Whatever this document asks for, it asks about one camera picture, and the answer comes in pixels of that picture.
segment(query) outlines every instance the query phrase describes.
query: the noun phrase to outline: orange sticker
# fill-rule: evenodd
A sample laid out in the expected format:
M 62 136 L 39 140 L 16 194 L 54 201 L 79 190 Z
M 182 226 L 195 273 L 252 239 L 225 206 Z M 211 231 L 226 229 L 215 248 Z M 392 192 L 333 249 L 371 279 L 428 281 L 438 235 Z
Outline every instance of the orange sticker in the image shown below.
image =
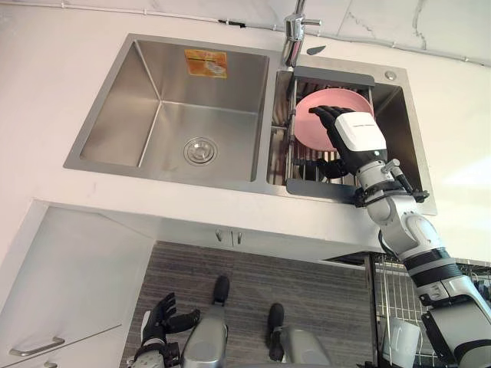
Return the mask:
M 227 78 L 227 54 L 222 51 L 184 50 L 191 75 Z

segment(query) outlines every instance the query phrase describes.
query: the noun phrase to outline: gray floor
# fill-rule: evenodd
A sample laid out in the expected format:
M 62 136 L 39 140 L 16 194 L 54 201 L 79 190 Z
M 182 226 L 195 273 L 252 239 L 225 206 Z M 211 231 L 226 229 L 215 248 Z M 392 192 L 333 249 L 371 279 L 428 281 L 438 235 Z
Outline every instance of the gray floor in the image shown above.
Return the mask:
M 231 290 L 227 364 L 269 362 L 264 345 L 269 306 L 285 307 L 285 324 L 316 334 L 338 367 L 371 360 L 369 300 L 363 271 L 246 253 L 157 243 L 153 249 L 121 367 L 140 345 L 145 311 L 174 291 L 177 313 L 205 312 L 219 274 Z M 189 332 L 170 335 L 181 351 Z

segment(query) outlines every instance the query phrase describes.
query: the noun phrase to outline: pink plate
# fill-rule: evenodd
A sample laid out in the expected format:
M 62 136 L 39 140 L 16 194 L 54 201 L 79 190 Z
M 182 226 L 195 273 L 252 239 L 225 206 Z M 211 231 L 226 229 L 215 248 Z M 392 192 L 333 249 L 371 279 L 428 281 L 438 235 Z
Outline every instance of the pink plate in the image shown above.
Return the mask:
M 349 108 L 357 112 L 371 113 L 374 109 L 363 96 L 352 90 L 327 88 L 309 94 L 297 105 L 295 136 L 304 145 L 317 151 L 335 151 L 321 121 L 308 109 L 319 105 Z

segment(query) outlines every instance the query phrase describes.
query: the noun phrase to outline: cable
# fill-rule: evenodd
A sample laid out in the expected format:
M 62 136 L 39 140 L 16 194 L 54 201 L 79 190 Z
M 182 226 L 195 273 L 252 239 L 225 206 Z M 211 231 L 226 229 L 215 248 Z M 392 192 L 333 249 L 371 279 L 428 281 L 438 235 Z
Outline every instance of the cable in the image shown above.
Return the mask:
M 381 247 L 382 249 L 388 254 L 390 255 L 392 258 L 394 259 L 399 259 L 397 258 L 396 254 L 394 253 L 394 251 L 392 251 L 389 247 L 387 247 L 385 244 L 384 244 L 384 239 L 382 238 L 382 231 L 379 230 L 378 231 L 378 241 L 381 243 Z
M 181 19 L 190 19 L 194 21 L 209 21 L 212 23 L 223 23 L 223 20 L 207 17 L 199 17 L 195 15 L 185 15 L 185 14 L 174 14 L 174 13 L 165 13 L 162 11 L 151 11 L 148 9 L 123 9 L 123 8 L 102 8 L 96 6 L 86 6 L 86 5 L 75 5 L 75 4 L 66 4 L 64 2 L 60 2 L 59 4 L 55 3 L 41 3 L 41 2 L 8 2 L 8 1 L 0 1 L 0 5 L 20 5 L 20 6 L 37 6 L 42 8 L 63 8 L 63 9 L 77 9 L 77 10 L 89 10 L 96 12 L 115 12 L 115 13 L 127 13 L 127 14 L 139 14 L 139 15 L 155 15 L 161 17 L 168 18 L 181 18 Z M 237 19 L 227 19 L 225 21 L 226 24 L 229 25 L 239 25 L 240 28 L 258 28 L 258 29 L 269 29 L 271 31 L 281 31 L 283 32 L 285 27 L 283 25 L 264 25 L 259 23 L 245 23 L 244 21 Z M 358 44 L 375 44 L 377 46 L 384 46 L 386 48 L 395 48 L 397 50 L 414 52 L 417 54 L 424 54 L 430 56 L 436 56 L 439 58 L 446 58 L 451 60 L 463 61 L 466 63 L 482 65 L 484 67 L 491 67 L 491 60 L 481 59 L 478 57 L 467 57 L 463 55 L 453 54 L 450 52 L 436 51 L 436 50 L 423 50 L 421 48 L 414 48 L 411 46 L 406 46 L 403 44 L 398 44 L 395 41 L 385 41 L 385 40 L 375 40 L 372 38 L 357 38 L 357 37 L 347 37 L 340 36 L 338 34 L 328 34 L 322 33 L 320 31 L 306 31 L 307 35 L 313 35 L 317 37 L 329 38 L 335 41 L 343 41 L 343 42 L 352 42 Z

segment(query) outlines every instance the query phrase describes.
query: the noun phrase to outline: cabinet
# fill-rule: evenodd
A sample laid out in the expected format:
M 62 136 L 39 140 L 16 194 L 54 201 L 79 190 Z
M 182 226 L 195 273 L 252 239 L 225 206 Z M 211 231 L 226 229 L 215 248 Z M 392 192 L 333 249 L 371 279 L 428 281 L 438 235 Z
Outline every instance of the cabinet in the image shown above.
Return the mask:
M 121 351 L 114 343 L 120 339 L 117 327 L 88 337 L 61 349 L 15 364 L 12 368 L 117 368 Z
M 164 218 L 158 239 L 165 242 L 198 245 L 211 248 L 232 248 L 232 229 L 198 222 Z
M 218 241 L 216 237 L 217 231 L 220 231 L 222 241 Z M 363 250 L 361 247 L 349 245 L 349 248 L 347 248 L 346 244 L 322 241 L 320 239 L 260 232 L 245 228 L 229 228 L 169 218 L 163 218 L 159 224 L 157 239 L 165 242 L 223 248 L 310 262 Z
M 55 337 L 63 347 L 129 324 L 152 245 L 97 213 L 50 208 L 0 313 L 0 367 L 27 359 L 11 349 Z

